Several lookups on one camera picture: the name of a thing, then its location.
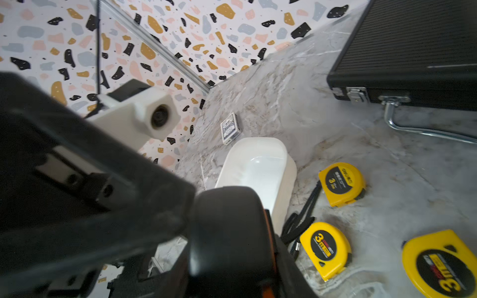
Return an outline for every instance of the black case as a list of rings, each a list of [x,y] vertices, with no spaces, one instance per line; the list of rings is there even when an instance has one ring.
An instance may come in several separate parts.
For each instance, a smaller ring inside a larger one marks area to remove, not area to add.
[[[328,84],[406,105],[477,111],[477,0],[371,0],[333,65]]]

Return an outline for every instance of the metal rail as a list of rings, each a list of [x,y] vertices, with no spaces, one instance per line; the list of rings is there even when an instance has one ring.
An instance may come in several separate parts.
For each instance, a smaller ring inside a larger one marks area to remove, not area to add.
[[[199,89],[206,94],[209,93],[211,86],[202,81],[190,68],[186,67],[179,59],[177,59],[171,51],[158,42],[149,34],[146,29],[139,26],[131,19],[120,7],[115,6],[110,0],[99,0],[101,9],[110,14],[121,25],[125,26],[132,34],[141,39],[149,48],[159,54],[164,60],[173,65],[181,74],[192,81]]]

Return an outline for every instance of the black cable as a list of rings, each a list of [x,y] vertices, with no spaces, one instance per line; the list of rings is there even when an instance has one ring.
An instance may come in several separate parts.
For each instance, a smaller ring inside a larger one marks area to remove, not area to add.
[[[99,19],[100,17],[100,9],[101,7],[101,0],[96,0],[96,94],[101,93],[101,67],[100,67],[100,62],[101,62],[101,20]],[[104,107],[104,104],[101,102],[101,100],[98,98],[96,95],[96,107],[94,110],[89,112],[86,118],[89,118],[93,115],[98,114],[98,112]]]
[[[100,54],[101,54],[101,33],[100,33],[100,7],[101,7],[101,0],[96,0],[96,19],[98,20],[97,28],[96,28],[96,89],[97,94],[101,93],[101,67],[100,67]]]

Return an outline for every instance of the black strap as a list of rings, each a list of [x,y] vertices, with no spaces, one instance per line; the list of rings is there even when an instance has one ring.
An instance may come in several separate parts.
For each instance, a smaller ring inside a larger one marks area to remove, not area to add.
[[[293,240],[300,237],[300,235],[303,234],[311,226],[311,224],[314,221],[315,221],[314,217],[306,218],[298,227],[296,227],[294,230],[292,230],[288,234],[282,235],[280,239],[283,241],[285,245],[290,244]]]
[[[289,244],[291,241],[295,240],[295,243],[292,245],[290,253],[295,253],[297,244],[300,242],[298,239],[301,234],[303,234],[306,229],[314,222],[315,218],[311,217],[311,213],[315,208],[316,201],[321,191],[321,182],[318,181],[315,188],[311,192],[310,196],[305,202],[305,205],[301,209],[300,213],[292,213],[290,217],[285,221],[283,225],[282,233],[280,239],[284,244]],[[300,224],[301,219],[305,216],[305,219],[302,224]]]

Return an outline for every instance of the gray marble surface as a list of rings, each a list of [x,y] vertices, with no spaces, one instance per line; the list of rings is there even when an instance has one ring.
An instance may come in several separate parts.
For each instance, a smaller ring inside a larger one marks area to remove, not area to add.
[[[336,100],[326,75],[350,36],[356,10],[294,47],[218,84],[207,97],[177,175],[198,191],[213,188],[228,151],[219,123],[236,112],[244,137],[280,139],[298,176],[288,214],[300,210],[335,162],[367,181],[357,203],[332,209],[320,195],[313,216],[338,227],[353,250],[350,267],[324,283],[302,252],[297,265],[320,297],[422,297],[403,270],[403,240],[453,229],[477,254],[477,146],[386,126],[383,107]],[[399,107],[396,122],[477,135],[477,113]]]

